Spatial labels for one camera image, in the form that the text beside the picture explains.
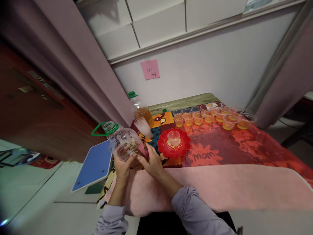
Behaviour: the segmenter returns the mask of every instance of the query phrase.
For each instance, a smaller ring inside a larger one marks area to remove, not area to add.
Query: plastic cup
[[[183,126],[184,117],[181,114],[175,115],[173,119],[177,127]]]
[[[174,116],[182,114],[182,110],[181,109],[176,109],[173,111]]]
[[[169,141],[173,146],[178,146],[179,145],[179,137],[180,134],[177,131],[170,131],[167,135]]]
[[[226,114],[224,115],[223,120],[223,128],[230,131],[239,122],[239,117],[232,114]]]
[[[245,110],[243,108],[238,108],[238,107],[230,107],[230,113],[235,116],[239,116],[242,114]]]
[[[190,108],[182,109],[182,114],[184,115],[186,113],[191,113],[191,109]]]
[[[186,126],[191,126],[193,124],[193,115],[192,113],[185,113],[184,114],[184,120]]]
[[[200,112],[201,111],[201,108],[199,106],[193,106],[191,107],[191,111],[194,113],[194,112]]]
[[[153,137],[151,129],[150,129],[147,121],[143,117],[136,119],[134,124],[137,127],[138,131],[140,131],[140,133],[142,135],[144,135],[145,137],[147,137],[149,139]]]
[[[229,114],[229,108],[221,107],[216,110],[216,121],[223,122],[223,116]]]
[[[222,103],[211,102],[211,103],[208,103],[206,106],[207,106],[208,108],[217,110],[217,109],[219,109],[219,108],[222,107]]]
[[[246,130],[251,126],[252,123],[254,123],[257,120],[257,117],[253,114],[249,113],[243,113],[239,115],[239,122],[237,124],[237,127]]]
[[[193,118],[195,119],[196,125],[201,125],[203,123],[201,112],[193,112]]]
[[[211,109],[211,108],[208,108],[208,106],[206,104],[201,105],[200,108],[201,108],[201,115],[203,117],[204,117],[204,111]]]
[[[216,111],[214,109],[209,109],[204,111],[204,121],[206,123],[211,123],[214,120]]]

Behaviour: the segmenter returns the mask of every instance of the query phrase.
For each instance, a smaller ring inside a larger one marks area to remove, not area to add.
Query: red tray
[[[170,131],[178,131],[180,134],[180,143],[178,146],[172,146],[167,135]],[[181,129],[169,129],[160,135],[157,145],[159,146],[159,152],[163,153],[165,158],[171,157],[172,159],[178,159],[179,156],[183,157],[186,155],[187,150],[190,149],[191,139],[186,132]]]

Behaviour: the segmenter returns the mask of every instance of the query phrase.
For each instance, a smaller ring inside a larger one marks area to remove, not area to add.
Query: person's left hand
[[[114,156],[114,167],[116,170],[116,183],[128,183],[130,166],[134,160],[137,160],[137,154],[131,155],[126,162]]]

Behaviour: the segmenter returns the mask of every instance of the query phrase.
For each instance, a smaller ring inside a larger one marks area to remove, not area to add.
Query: blue folding board
[[[91,147],[82,169],[73,186],[72,192],[95,184],[109,176],[112,154],[109,151],[109,141]]]

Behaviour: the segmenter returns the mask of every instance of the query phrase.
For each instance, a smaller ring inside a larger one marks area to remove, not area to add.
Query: brown door
[[[0,139],[83,162],[106,140],[90,135],[96,123],[10,48],[0,50]]]

